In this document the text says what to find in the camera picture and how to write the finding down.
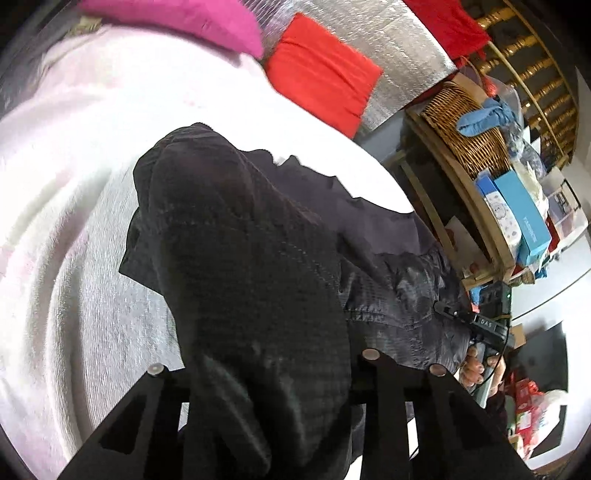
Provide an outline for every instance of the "red cushion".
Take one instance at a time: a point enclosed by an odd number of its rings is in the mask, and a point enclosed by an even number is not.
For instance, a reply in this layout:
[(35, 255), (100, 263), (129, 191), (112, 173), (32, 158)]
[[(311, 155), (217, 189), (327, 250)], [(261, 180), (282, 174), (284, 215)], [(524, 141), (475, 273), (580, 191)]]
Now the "red cushion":
[(265, 66), (280, 94), (353, 138), (383, 70), (324, 27), (296, 14)]
[(467, 57), (491, 40), (460, 0), (404, 0), (452, 60)]

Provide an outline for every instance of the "plastic bag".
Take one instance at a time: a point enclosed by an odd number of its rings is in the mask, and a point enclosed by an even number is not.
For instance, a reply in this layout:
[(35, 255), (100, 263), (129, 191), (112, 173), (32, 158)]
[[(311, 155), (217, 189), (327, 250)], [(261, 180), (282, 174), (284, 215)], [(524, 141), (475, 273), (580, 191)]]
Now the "plastic bag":
[(504, 100), (505, 103), (511, 107), (511, 110), (513, 110), (513, 113), (517, 117), (517, 123), (521, 129), (523, 129), (523, 112), (521, 111), (521, 100), (519, 99), (519, 93), (517, 93), (517, 90), (515, 90), (513, 87), (505, 85), (502, 81), (497, 80), (494, 77), (488, 75), (485, 76), (490, 82), (493, 83), (493, 85), (495, 85), (496, 94), (501, 98), (501, 100)]
[(507, 145), (509, 159), (512, 162), (518, 161), (523, 155), (523, 150), (527, 143), (523, 139), (523, 129), (516, 122), (503, 125), (502, 127), (499, 127), (499, 129), (501, 130), (503, 140), (505, 140), (505, 144)]
[(538, 181), (541, 181), (548, 174), (548, 171), (546, 170), (541, 157), (538, 155), (538, 152), (536, 152), (534, 147), (532, 147), (527, 142), (525, 142), (523, 153), (521, 154), (519, 161), (523, 165), (529, 166), (534, 171), (535, 178)]
[(535, 382), (524, 379), (515, 384), (516, 434), (523, 439), (522, 457), (527, 460), (560, 421), (560, 406), (566, 405), (563, 390), (542, 393)]
[(534, 201), (540, 215), (542, 218), (546, 218), (548, 216), (548, 198), (544, 195), (544, 190), (534, 170), (528, 163), (524, 165), (520, 161), (514, 161), (512, 165), (527, 193), (530, 194), (531, 199)]
[(539, 402), (538, 416), (534, 423), (534, 433), (530, 440), (533, 450), (550, 435), (560, 421), (560, 406), (566, 405), (569, 395), (563, 390), (550, 390), (542, 396), (537, 396), (534, 403)]

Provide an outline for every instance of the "white towel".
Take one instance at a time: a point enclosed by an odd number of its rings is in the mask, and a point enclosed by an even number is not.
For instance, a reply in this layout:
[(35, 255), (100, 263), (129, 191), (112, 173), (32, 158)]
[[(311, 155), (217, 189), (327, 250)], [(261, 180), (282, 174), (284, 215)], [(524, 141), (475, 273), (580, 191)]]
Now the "white towel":
[(250, 57), (112, 27), (46, 62), (36, 95), (0, 122), (0, 424), (39, 480), (147, 366), (182, 367), (164, 299), (118, 273), (132, 169), (165, 134), (204, 122), (411, 211), (373, 158), (274, 92)]

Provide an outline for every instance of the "pink pillow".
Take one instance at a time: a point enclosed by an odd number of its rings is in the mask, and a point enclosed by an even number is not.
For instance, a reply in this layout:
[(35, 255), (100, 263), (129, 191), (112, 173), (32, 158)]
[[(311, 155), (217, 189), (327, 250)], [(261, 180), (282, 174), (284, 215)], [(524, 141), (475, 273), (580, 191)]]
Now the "pink pillow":
[(87, 14), (121, 23), (158, 25), (260, 59), (261, 30), (239, 0), (82, 0)]

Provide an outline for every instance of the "silver insulation panel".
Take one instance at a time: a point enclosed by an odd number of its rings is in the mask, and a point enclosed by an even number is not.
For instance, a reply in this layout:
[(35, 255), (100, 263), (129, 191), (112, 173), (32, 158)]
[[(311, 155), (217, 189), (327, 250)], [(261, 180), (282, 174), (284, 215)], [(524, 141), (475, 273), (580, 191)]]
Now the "silver insulation panel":
[(370, 131), (456, 69), (402, 0), (242, 1), (263, 30), (266, 57), (302, 12), (383, 68), (363, 113)]

